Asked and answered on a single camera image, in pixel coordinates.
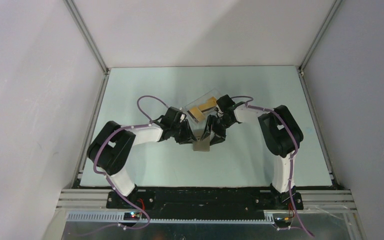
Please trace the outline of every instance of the white table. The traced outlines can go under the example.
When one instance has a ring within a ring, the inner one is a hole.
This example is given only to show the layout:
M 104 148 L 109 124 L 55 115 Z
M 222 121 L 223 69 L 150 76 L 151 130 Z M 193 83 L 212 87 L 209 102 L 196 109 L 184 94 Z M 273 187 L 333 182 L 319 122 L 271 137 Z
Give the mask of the white table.
M 304 133 L 295 162 L 296 185 L 332 185 L 294 66 L 113 68 L 93 138 L 111 120 L 120 125 L 147 123 L 136 106 L 142 95 L 159 97 L 180 108 L 214 88 L 231 97 L 252 96 L 255 106 L 286 105 Z M 160 102 L 150 98 L 143 99 L 141 107 L 153 119 L 166 112 Z M 126 167 L 138 186 L 257 187 L 272 182 L 274 159 L 260 126 L 243 123 L 227 129 L 226 141 L 211 146 L 210 152 L 193 151 L 191 144 L 179 145 L 174 139 L 135 146 Z M 88 159 L 80 185 L 102 187 L 108 183 L 93 172 Z

